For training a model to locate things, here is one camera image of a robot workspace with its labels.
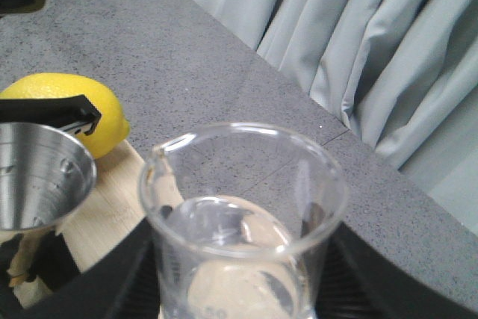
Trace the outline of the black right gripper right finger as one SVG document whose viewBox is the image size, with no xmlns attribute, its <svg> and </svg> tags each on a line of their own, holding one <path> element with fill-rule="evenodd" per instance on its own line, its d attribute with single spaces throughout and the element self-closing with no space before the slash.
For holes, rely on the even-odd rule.
<svg viewBox="0 0 478 319">
<path fill-rule="evenodd" d="M 315 304 L 319 318 L 476 318 L 426 287 L 342 224 L 332 235 Z"/>
</svg>

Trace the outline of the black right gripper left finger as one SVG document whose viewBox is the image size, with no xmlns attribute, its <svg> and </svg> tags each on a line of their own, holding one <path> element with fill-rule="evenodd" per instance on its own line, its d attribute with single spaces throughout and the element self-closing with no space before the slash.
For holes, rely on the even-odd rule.
<svg viewBox="0 0 478 319">
<path fill-rule="evenodd" d="M 152 229 L 146 220 L 97 264 L 28 309 L 1 283 L 2 318 L 157 318 L 159 306 Z"/>
</svg>

